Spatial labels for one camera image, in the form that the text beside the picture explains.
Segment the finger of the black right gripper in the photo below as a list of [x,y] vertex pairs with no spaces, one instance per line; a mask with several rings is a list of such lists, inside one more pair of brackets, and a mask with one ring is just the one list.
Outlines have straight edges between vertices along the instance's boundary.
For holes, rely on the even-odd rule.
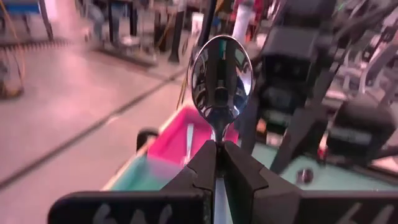
[[241,148],[252,154],[256,143],[256,127],[259,121],[259,100],[252,96],[241,118]]
[[335,72],[324,70],[318,77],[313,97],[304,108],[297,109],[290,120],[270,170],[281,174],[289,164],[306,151],[316,151],[328,126],[328,109],[322,105]]

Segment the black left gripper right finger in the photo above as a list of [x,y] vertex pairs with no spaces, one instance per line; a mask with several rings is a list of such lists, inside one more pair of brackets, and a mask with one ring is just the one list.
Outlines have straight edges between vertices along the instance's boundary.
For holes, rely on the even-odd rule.
[[397,224],[397,192],[302,190],[230,141],[223,160],[235,223]]

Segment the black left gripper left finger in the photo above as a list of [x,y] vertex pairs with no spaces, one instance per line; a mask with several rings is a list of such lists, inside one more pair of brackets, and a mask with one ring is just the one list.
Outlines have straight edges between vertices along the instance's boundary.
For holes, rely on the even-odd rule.
[[216,144],[207,141],[158,191],[82,191],[56,200],[48,224],[204,224],[214,218]]

